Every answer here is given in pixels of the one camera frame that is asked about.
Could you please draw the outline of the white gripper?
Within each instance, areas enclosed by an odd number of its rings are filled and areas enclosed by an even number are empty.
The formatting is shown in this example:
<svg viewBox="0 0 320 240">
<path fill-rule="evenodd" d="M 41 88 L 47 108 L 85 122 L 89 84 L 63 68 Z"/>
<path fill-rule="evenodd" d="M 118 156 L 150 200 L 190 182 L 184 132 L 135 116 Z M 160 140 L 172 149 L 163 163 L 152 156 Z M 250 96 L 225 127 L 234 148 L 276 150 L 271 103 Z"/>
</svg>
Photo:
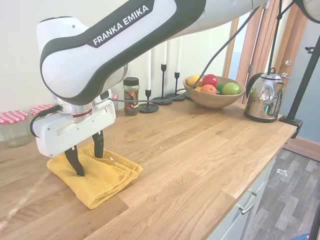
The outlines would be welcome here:
<svg viewBox="0 0 320 240">
<path fill-rule="evenodd" d="M 78 158 L 76 146 L 92 136 L 94 155 L 102 159 L 104 154 L 103 129 L 116 120 L 114 103 L 104 100 L 93 107 L 92 114 L 81 121 L 71 114 L 55 113 L 37 120 L 33 124 L 33 131 L 39 152 L 53 158 L 64 152 L 69 164 L 78 176 L 84 177 L 85 172 Z"/>
</svg>

